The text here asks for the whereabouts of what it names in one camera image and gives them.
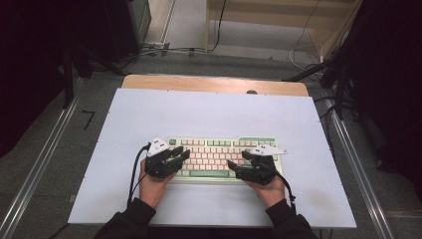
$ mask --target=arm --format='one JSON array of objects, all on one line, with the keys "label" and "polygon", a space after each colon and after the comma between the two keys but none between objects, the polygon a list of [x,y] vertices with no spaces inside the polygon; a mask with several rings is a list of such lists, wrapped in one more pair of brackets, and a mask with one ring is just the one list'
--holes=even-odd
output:
[{"label": "arm", "polygon": [[134,198],[127,209],[116,213],[94,237],[95,239],[121,238],[129,239],[146,238],[146,227],[155,215],[155,208],[164,196],[167,183],[175,173],[164,178],[157,179],[145,175],[145,161],[140,163],[139,199]]},{"label": "arm", "polygon": [[278,176],[275,176],[272,182],[266,186],[248,181],[245,181],[245,183],[255,189],[258,197],[267,208],[266,213],[270,216],[274,225],[275,238],[317,239],[307,219],[302,215],[296,215],[293,209],[288,206],[285,198],[285,184]]}]

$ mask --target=hand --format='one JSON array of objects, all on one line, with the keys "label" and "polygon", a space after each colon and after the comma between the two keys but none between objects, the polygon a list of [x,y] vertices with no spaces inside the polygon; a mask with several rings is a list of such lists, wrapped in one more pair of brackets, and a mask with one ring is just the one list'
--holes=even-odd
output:
[{"label": "hand", "polygon": [[155,178],[145,175],[145,160],[140,163],[139,199],[152,208],[156,208],[164,195],[167,183],[176,175],[176,172],[166,178]]},{"label": "hand", "polygon": [[245,181],[245,183],[255,189],[258,197],[266,208],[270,208],[274,204],[285,199],[285,184],[278,176],[275,176],[273,180],[265,186],[249,181]]}]

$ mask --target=white paper surface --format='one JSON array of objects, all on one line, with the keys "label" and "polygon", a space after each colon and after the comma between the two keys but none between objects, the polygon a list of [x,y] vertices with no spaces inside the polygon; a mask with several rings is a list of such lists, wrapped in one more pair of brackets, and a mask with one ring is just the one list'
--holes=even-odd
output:
[{"label": "white paper surface", "polygon": [[[133,89],[116,91],[69,222],[123,211],[134,159],[154,137],[251,135],[288,151],[283,175],[312,227],[356,226],[311,98]],[[248,186],[195,184],[170,184],[151,225],[272,226]]]}]

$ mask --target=keyboard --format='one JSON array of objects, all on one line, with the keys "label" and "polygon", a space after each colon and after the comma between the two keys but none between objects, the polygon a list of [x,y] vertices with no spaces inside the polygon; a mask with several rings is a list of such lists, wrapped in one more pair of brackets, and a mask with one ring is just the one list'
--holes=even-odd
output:
[{"label": "keyboard", "polygon": [[[278,147],[274,137],[241,136],[237,138],[199,138],[170,137],[168,144],[174,148],[183,146],[190,149],[190,156],[183,162],[181,170],[171,180],[172,183],[203,184],[242,184],[229,169],[227,160],[238,166],[251,167],[251,163],[242,157],[243,150],[250,150],[261,144]],[[273,155],[276,169],[281,173],[280,156]]]}]

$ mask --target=sleeve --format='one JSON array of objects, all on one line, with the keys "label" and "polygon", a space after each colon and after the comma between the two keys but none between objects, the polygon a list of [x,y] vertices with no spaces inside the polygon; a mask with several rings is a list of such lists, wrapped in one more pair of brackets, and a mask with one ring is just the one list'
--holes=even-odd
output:
[{"label": "sleeve", "polygon": [[127,209],[122,213],[116,213],[94,238],[146,238],[146,227],[154,215],[155,209],[143,201],[134,198]]},{"label": "sleeve", "polygon": [[296,215],[293,209],[288,206],[286,199],[268,208],[266,212],[273,222],[275,238],[317,239],[307,219],[303,215]]}]

